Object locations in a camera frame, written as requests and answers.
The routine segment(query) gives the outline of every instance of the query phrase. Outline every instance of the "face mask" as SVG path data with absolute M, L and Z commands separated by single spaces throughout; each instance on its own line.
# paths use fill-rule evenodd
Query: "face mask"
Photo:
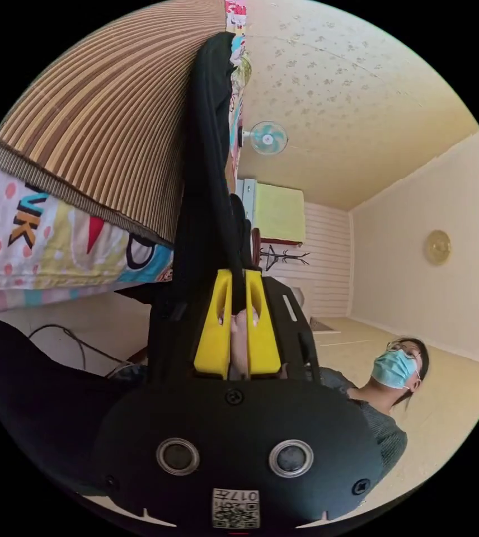
M 406 382 L 417 370 L 416 360 L 411 360 L 402 350 L 387 351 L 374 362 L 372 377 L 389 388 L 407 388 Z

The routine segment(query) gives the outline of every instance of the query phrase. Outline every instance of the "black cable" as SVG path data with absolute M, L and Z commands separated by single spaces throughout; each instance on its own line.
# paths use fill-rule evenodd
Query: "black cable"
M 129 363 L 129 362 L 126 362 L 125 360 L 119 360 L 118 358 L 115 358 L 114 356 L 111 356 L 111 355 L 107 354 L 106 352 L 100 351 L 98 348 L 93 347 L 92 345 L 89 345 L 87 342 L 79 339 L 69 328 L 66 328 L 65 326 L 62 326 L 61 324 L 55 324 L 55 323 L 43 324 L 42 326 L 40 326 L 37 329 L 33 330 L 29 334 L 28 338 L 31 339 L 31 337 L 33 337 L 34 334 L 36 334 L 37 332 L 40 332 L 40 330 L 43 330 L 44 328 L 60 328 L 68 337 L 72 338 L 77 343 L 77 345 L 79 345 L 79 349 L 81 349 L 81 358 L 83 360 L 83 371 L 87 370 L 87 357 L 84 354 L 84 348 L 83 347 L 87 347 L 90 350 L 92 350 L 94 352 L 97 352 L 98 354 L 101 354 L 102 356 L 104 356 L 106 358 L 109 358 L 109 360 L 117 362 L 118 364 L 128 364 Z

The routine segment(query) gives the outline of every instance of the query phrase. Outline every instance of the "patterned bedsheet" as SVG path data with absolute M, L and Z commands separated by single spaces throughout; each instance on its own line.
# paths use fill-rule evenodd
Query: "patterned bedsheet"
M 231 61 L 230 152 L 237 176 L 246 0 L 225 1 Z M 0 170 L 0 312 L 62 302 L 172 278 L 173 251 L 138 238 Z

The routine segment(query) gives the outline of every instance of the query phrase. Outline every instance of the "eyeglasses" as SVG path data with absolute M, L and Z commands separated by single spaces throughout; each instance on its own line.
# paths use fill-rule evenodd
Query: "eyeglasses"
M 387 351 L 388 352 L 404 351 L 405 355 L 410 360 L 417 360 L 419 358 L 419 356 L 420 356 L 420 351 L 419 351 L 418 348 L 408 346 L 407 344 L 402 343 L 400 341 L 391 341 L 391 343 L 389 343 L 387 345 Z M 419 380 L 421 380 L 418 368 L 417 368 L 417 377 L 419 378 Z

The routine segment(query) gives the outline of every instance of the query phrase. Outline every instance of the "ceiling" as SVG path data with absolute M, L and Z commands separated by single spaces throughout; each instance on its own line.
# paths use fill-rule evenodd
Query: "ceiling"
M 239 176 L 350 210 L 478 130 L 444 79 L 403 43 L 308 0 L 249 2 L 243 127 L 273 120 L 286 149 L 246 143 Z

